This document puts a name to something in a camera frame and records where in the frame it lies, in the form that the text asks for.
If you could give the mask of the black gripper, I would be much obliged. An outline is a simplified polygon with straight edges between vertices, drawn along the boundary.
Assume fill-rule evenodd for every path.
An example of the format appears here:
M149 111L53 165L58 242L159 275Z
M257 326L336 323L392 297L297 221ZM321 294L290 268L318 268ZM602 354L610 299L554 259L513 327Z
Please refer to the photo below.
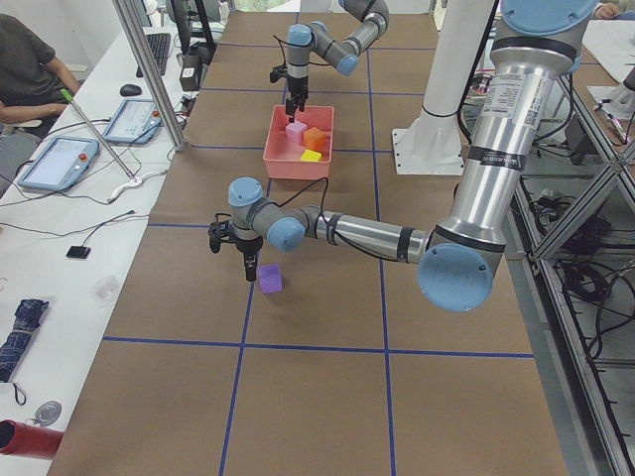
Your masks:
M285 101L285 114L290 123L295 122L296 100L297 109L304 112L306 108L307 98L309 97L309 78L307 76L287 78L288 89L291 97Z
M235 236L235 246L243 255L246 281L255 282L257 280L258 253L263 246L263 238L259 235L249 238Z

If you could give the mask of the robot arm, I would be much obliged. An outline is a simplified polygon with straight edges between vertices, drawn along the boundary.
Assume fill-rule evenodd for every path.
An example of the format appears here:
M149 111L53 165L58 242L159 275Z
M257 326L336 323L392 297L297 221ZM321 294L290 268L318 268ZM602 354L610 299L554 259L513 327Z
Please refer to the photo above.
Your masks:
M502 229L555 82L571 74L593 16L591 1L451 1L419 117L396 132L395 166L410 175L456 175L444 217L428 231L328 211L289 208L260 181L237 178L230 214L209 245L234 245L248 280L264 245L281 252L313 238L379 260L413 264L435 306L472 310L490 296L506 249Z
M287 80L289 96L285 113L290 122L304 111L309 98L309 64L315 54L338 73L349 76L359 57L388 30L390 13L382 0L347 0L339 6L360 22L359 27L342 41L334 38L322 21L294 24L289 27L284 62L274 67L270 81Z

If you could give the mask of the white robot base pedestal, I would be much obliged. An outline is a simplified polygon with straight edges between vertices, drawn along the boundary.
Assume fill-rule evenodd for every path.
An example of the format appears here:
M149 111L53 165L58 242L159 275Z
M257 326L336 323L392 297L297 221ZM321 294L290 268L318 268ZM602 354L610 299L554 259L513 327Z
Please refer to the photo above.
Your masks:
M496 11L494 0L446 4L420 115L409 128L393 131L397 174L462 175L459 109Z

